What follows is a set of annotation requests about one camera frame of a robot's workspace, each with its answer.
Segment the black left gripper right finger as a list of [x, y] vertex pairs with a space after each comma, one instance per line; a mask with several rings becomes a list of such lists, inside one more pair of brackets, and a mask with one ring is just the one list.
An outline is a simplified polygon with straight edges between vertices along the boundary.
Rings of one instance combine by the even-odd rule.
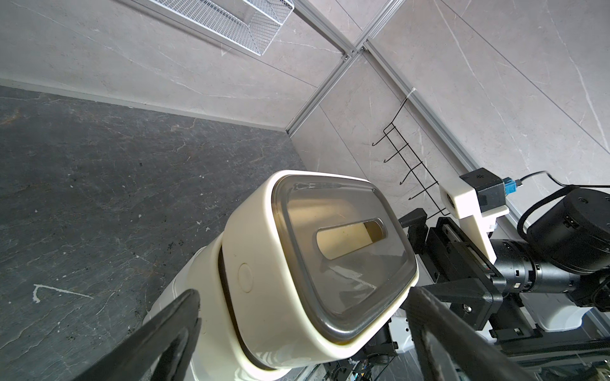
[[425, 380], [447, 379], [437, 360], [435, 342], [470, 380], [535, 379], [488, 344], [425, 288], [411, 288], [403, 305]]

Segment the brown lid tissue box front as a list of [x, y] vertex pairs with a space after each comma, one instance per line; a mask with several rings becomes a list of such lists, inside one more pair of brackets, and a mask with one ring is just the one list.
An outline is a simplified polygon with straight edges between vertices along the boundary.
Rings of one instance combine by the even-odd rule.
[[186, 380], [278, 380], [288, 370], [265, 370], [244, 353], [222, 288], [219, 257], [222, 236], [200, 249], [176, 276], [177, 295], [196, 290], [200, 295], [200, 334]]

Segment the brown lid tissue box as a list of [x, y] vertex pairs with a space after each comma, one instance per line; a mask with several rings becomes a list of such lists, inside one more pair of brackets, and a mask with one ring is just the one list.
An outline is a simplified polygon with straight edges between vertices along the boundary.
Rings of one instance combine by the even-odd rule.
[[177, 295], [196, 290], [200, 295], [200, 334], [186, 380], [278, 380], [288, 370], [265, 370], [244, 353], [222, 288], [219, 257], [222, 236], [200, 249], [176, 276]]
[[222, 258], [240, 338], [275, 369], [352, 357], [419, 278], [382, 192], [312, 171], [260, 185], [229, 217]]

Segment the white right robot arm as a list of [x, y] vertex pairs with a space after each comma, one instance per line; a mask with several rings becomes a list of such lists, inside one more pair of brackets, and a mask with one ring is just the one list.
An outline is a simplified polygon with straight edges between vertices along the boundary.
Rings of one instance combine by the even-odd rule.
[[488, 333], [510, 356], [608, 352], [609, 337], [581, 327], [590, 310], [609, 310], [609, 196], [567, 186], [544, 198], [519, 240], [493, 239], [493, 257], [447, 217], [428, 227], [416, 209], [400, 219], [423, 259], [437, 299], [470, 328]]

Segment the grey lid tissue box back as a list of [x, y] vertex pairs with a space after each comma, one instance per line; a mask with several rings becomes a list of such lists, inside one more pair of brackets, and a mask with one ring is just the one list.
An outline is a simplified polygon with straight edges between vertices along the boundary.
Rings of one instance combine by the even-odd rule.
[[186, 289], [186, 281], [187, 274], [193, 265], [193, 262], [197, 259], [197, 257], [203, 253], [206, 249], [206, 246], [199, 249], [193, 257], [186, 263], [186, 265], [178, 272], [176, 277], [168, 284], [168, 286], [163, 290], [160, 297], [153, 303], [150, 311], [146, 314], [142, 325], [148, 323], [152, 318], [154, 318], [157, 314], [159, 314], [166, 306], [168, 306], [174, 299], [176, 299], [180, 294], [182, 294]]

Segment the brown lid tissue box back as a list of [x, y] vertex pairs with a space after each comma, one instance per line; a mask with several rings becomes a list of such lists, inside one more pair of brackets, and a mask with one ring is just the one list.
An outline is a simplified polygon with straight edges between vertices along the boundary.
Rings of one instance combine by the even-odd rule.
[[419, 278], [382, 192], [312, 171], [260, 185], [229, 217], [222, 258], [240, 338], [275, 369], [352, 357]]

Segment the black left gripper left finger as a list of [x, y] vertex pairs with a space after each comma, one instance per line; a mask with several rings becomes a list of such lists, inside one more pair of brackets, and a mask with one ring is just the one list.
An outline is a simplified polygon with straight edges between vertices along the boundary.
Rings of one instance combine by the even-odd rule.
[[200, 294], [188, 289], [77, 380], [184, 380], [202, 320]]

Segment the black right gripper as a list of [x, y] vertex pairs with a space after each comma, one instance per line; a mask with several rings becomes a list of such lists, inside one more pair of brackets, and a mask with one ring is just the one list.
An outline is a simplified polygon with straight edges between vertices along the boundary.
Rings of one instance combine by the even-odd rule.
[[432, 278], [426, 289], [475, 330], [483, 330], [503, 303], [504, 276], [449, 217], [427, 226], [417, 208], [399, 219], [414, 252]]

